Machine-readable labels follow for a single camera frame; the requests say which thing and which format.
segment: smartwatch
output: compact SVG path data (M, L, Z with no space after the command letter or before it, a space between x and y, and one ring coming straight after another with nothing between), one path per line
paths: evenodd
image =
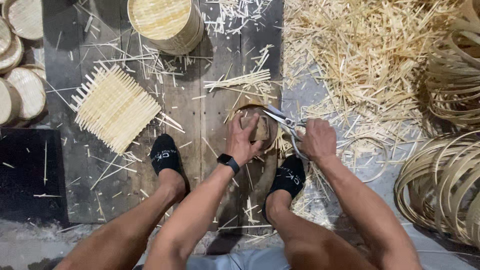
M218 157L216 160L220 164L230 166L232 168L234 174L237 174L240 171L239 165L233 159L232 156L229 156L227 154L221 154L220 157Z

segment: hand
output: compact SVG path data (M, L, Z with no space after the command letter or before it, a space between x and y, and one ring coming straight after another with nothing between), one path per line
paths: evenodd
M320 118L307 121L300 151L305 153L317 166L330 158L336 158L336 132L330 123Z
M242 129L240 126L240 117L242 117L242 115L242 113L238 113L233 120L228 123L227 148L225 151L225 154L235 159L239 167L253 159L253 157L259 153L263 144L262 141L256 141L254 144L251 144L248 140L250 133L252 133L258 124L260 115L258 113L254 114L245 129Z

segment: wooden floor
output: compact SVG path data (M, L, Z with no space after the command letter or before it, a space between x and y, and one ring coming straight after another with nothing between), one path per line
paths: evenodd
M205 12L212 20L217 18L218 4L204 2L204 0L200 1L200 11ZM120 56L120 52L112 47L88 45L111 42L118 44L118 48L121 50L128 50L128 53L133 56L140 54L139 35L131 34L132 27L128 20L126 4L126 0L90 0L83 5L85 8L83 10L56 0L43 1L45 65L47 80L52 87L55 89L77 87L86 82L86 74L94 71L94 61ZM93 28L90 28L92 32L84 31L90 16L89 12L104 22L103 24L97 19L92 22L92 25L100 32ZM76 183L67 186L70 222L102 223L103 217L97 211L99 203L105 219L111 220L142 201L144 195L140 189L149 194L157 189L156 175L147 156L150 152L149 147L155 140L154 134L159 135L162 132L170 134L175 139L177 146L192 142L180 150L185 173L192 189L209 175L216 166L216 157L204 139L212 146L216 154L219 155L224 151L226 126L223 122L239 93L219 90L208 94L207 89L203 89L203 81L218 80L230 66L232 68L228 75L229 78L243 75L244 70L246 73L250 72L255 66L251 57L259 56L258 51L267 44L272 44L274 47L269 49L270 57L264 64L264 69L270 69L273 81L281 80L279 72L281 29L275 26L282 24L282 1L272 1L262 16L263 18L259 21L265 26L260 25L257 30L258 26L254 26L251 22L247 27L241 29L241 35L229 34L229 38L227 38L223 34L215 35L213 31L208 35L205 31L204 38L199 46L190 53L190 56L212 57L213 64L206 67L207 60L196 59L185 70L184 65L177 62L181 67L181 72L185 73L184 76L176 76L177 87L173 84L172 76L163 76L163 85L157 84L153 77L145 80L140 72L140 63L128 62L128 67L137 71L130 74L147 91L155 89L154 85L157 84L158 92L161 94L158 97L155 94L153 96L164 108L163 111L182 125L185 134L168 126L166 128L164 125L159 127L158 121L152 122L136 139L140 145L132 145L129 148L143 160L143 162L136 162L129 166L137 172L120 170L101 181L93 191L90 191L90 187L105 171L108 166L107 162L113 160L115 153L110 152L93 134L81 131L74 123L75 114L67 106L67 103L71 102L70 96L75 91L74 89L47 93L51 126L61 131L62 138L67 138L67 143L63 146L66 184L81 177ZM231 28L240 26L241 20L232 21ZM144 38L141 39L141 43L152 46ZM169 61L173 57L164 56L164 59ZM274 100L273 105L278 107L281 99L280 91L276 88L274 92L272 95L278 96L278 99ZM192 100L201 95L207 95L207 97ZM242 95L236 108L248 104L248 102L249 100ZM87 151L103 161L92 157L88 158ZM265 164L258 160L248 164L253 187L249 184L250 180L245 167L235 177L239 187L231 183L217 212L216 221L218 223L212 224L212 230L235 216L237 218L230 222L229 226L248 225L248 219L243 214L242 208L247 208L246 200L249 196L252 206L259 205L253 211L253 218L262 221L260 225L266 224L261 213L257 212L260 211L265 194L273 180L276 152L269 152L263 159L265 159ZM115 164L126 165L126 161L116 161ZM262 174L262 167L268 168L264 174ZM107 174L116 169L118 167L112 166ZM112 198L120 191L122 194Z

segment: foot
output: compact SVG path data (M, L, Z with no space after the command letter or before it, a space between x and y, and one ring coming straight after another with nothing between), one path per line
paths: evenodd
M303 189L305 171L301 159L292 155L285 159L282 166L276 170L272 187L267 193L262 208L262 215L267 222L277 210L288 209L292 199Z
M152 167L158 175L159 190L168 191L175 202L185 197L186 185L181 175L180 159L173 138L168 134L160 135L150 152Z
M178 150L173 138L168 134L162 134L155 140L150 151L150 159L157 175L163 169L181 173Z

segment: scissors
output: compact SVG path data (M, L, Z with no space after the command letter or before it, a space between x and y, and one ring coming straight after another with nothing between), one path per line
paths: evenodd
M307 155L300 152L300 150L298 149L297 141L302 142L303 139L300 136L298 136L297 132L295 131L295 128L297 126L302 126L306 128L307 127L306 120L302 119L300 122L296 122L288 118L287 116L285 116L281 111L277 110L272 105L268 105L268 110L271 112L268 112L266 110L263 110L263 111L268 116L272 117L274 120L276 120L277 122L281 123L282 125L288 128L291 135L291 139L292 139L293 149L295 149L295 153L297 153L297 156L303 160L310 161L310 158Z

